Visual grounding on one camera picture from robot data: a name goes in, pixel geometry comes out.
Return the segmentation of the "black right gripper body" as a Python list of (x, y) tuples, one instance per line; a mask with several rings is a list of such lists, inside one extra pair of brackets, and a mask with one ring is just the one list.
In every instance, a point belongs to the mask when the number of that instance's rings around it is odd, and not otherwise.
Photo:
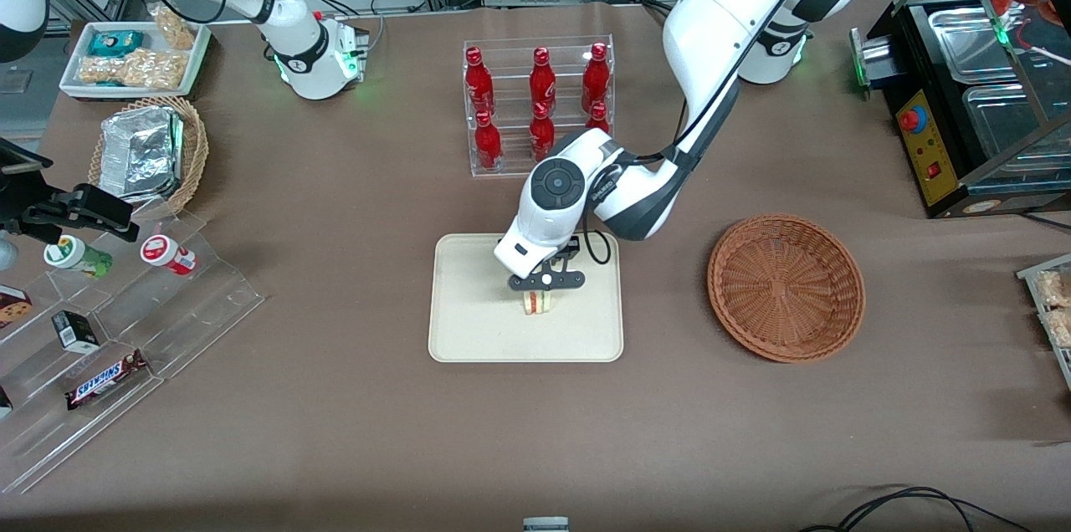
[(52, 159), (1, 140), (1, 221), (7, 234), (26, 235), (22, 215), (51, 198), (52, 189), (42, 173), (51, 166)]

